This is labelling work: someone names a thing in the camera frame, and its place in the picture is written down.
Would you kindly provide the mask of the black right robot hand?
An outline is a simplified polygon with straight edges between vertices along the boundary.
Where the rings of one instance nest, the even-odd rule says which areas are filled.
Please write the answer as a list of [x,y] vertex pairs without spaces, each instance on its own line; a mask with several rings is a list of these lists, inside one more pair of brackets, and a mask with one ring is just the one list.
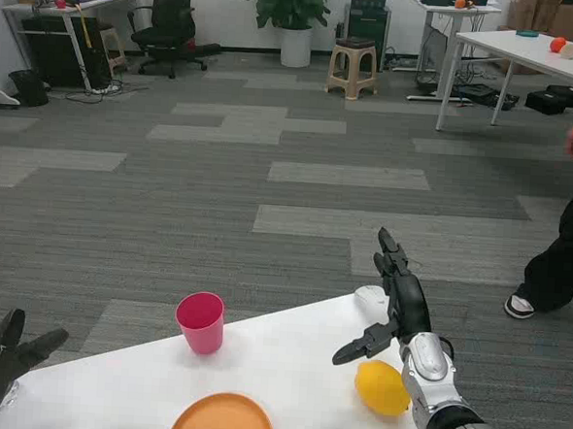
[[344,365],[363,356],[371,359],[389,348],[392,339],[408,344],[416,334],[432,331],[420,281],[409,269],[403,247],[385,227],[380,228],[378,238],[382,252],[375,252],[373,260],[389,298],[388,323],[368,326],[363,336],[333,354],[333,365]]

